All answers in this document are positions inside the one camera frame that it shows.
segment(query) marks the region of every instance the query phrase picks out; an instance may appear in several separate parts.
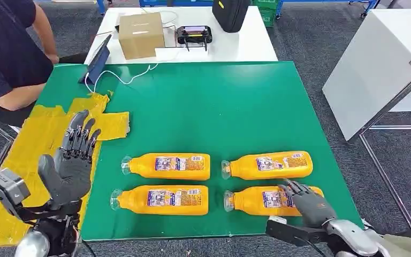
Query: black t-shirt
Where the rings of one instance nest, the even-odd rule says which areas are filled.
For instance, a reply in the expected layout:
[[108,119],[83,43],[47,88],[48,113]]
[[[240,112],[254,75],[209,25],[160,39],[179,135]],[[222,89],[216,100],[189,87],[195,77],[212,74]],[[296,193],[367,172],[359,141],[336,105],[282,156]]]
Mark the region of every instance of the black t-shirt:
[[0,0],[0,97],[13,88],[45,83],[51,75],[51,61],[26,32],[34,20],[32,0]]

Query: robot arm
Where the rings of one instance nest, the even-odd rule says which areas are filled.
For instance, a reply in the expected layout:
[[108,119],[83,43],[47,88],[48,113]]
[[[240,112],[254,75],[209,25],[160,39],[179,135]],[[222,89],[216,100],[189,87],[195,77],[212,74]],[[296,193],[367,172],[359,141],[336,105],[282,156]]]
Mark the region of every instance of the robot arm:
[[286,182],[288,186],[280,187],[292,198],[307,227],[291,226],[284,218],[271,216],[267,221],[268,235],[296,246],[311,245],[315,249],[315,243],[326,242],[337,257],[390,256],[360,227],[337,219],[335,211],[321,195],[297,182]]
[[33,225],[19,243],[15,256],[74,254],[81,198],[90,190],[92,155],[100,134],[96,130],[89,136],[94,119],[83,127],[88,115],[84,110],[72,118],[54,158],[42,155],[39,159],[39,176],[51,196],[44,205],[24,207],[22,201],[30,192],[23,179],[10,169],[0,171],[1,203],[11,215]]

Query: blue shelf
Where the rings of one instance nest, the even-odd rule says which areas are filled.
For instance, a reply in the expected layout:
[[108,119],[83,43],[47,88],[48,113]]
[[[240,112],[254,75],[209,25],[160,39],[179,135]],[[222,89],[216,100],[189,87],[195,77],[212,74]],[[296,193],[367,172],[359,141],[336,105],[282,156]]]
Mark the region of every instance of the blue shelf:
[[366,14],[368,14],[368,11],[372,8],[374,8],[374,6],[376,6],[377,2],[379,0],[367,0],[367,1],[358,1],[358,0],[280,0],[278,3],[278,7],[277,7],[277,12],[276,12],[276,16],[277,19],[279,18],[279,16],[281,15],[281,7],[283,7],[284,3],[287,2],[348,2],[349,4],[354,3],[354,2],[365,2],[368,3],[368,6],[365,8],[364,12],[361,13],[361,17],[365,17]]
[[[213,0],[176,0],[174,1],[174,6],[212,6],[214,4]],[[157,0],[139,0],[139,5],[141,7],[146,6],[167,6],[166,1],[157,1]]]

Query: bottle neck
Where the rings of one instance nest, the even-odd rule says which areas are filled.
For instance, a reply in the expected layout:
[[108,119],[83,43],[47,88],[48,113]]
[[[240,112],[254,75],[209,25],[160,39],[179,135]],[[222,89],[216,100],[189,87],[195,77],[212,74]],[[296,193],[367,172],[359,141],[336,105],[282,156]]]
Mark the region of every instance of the bottle neck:
[[240,175],[240,169],[239,169],[239,165],[237,164],[237,161],[231,162],[231,176],[239,177],[239,175]]
[[131,209],[133,206],[133,192],[130,191],[123,191],[121,195],[117,197],[117,200],[119,201],[119,205],[121,208],[124,209]]
[[243,210],[245,207],[245,197],[242,192],[234,193],[234,209]]
[[133,158],[128,163],[128,168],[130,169],[130,173],[139,173],[138,169],[138,159]]

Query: green crate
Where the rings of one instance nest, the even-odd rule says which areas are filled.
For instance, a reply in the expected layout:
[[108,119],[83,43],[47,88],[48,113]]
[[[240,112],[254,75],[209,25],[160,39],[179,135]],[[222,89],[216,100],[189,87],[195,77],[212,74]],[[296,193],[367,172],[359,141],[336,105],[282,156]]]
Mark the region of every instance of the green crate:
[[252,5],[276,10],[280,0],[252,0]]
[[266,27],[273,27],[273,21],[275,20],[276,10],[269,8],[259,8],[262,20]]

